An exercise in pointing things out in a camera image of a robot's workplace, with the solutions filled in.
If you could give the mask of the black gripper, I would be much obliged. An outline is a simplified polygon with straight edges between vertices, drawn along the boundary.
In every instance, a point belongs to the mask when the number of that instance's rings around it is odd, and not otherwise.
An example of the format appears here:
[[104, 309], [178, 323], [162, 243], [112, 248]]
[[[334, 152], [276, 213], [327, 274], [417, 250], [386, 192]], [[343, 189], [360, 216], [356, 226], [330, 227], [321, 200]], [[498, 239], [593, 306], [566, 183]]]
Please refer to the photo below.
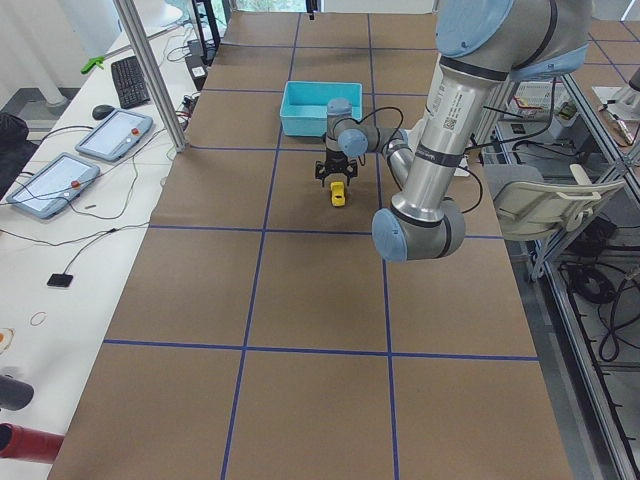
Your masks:
[[315, 162], [315, 179], [325, 187], [325, 179], [332, 174], [343, 174], [346, 177], [346, 186], [349, 187], [351, 180], [358, 176], [358, 162], [349, 160], [342, 151], [327, 149], [325, 161]]

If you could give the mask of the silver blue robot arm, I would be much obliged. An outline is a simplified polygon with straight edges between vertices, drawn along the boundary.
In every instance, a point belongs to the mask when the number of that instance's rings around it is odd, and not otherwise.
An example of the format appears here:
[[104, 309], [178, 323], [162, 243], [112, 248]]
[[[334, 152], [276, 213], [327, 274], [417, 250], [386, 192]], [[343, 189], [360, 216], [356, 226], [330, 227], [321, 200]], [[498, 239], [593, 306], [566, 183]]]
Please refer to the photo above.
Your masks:
[[415, 147], [397, 128], [359, 124], [346, 100], [329, 102], [329, 159], [380, 153], [401, 187], [372, 220], [383, 259], [435, 259], [459, 248], [465, 220], [446, 193], [491, 91], [506, 80], [577, 70], [586, 59], [592, 10], [589, 1], [445, 2], [436, 24], [440, 58]]

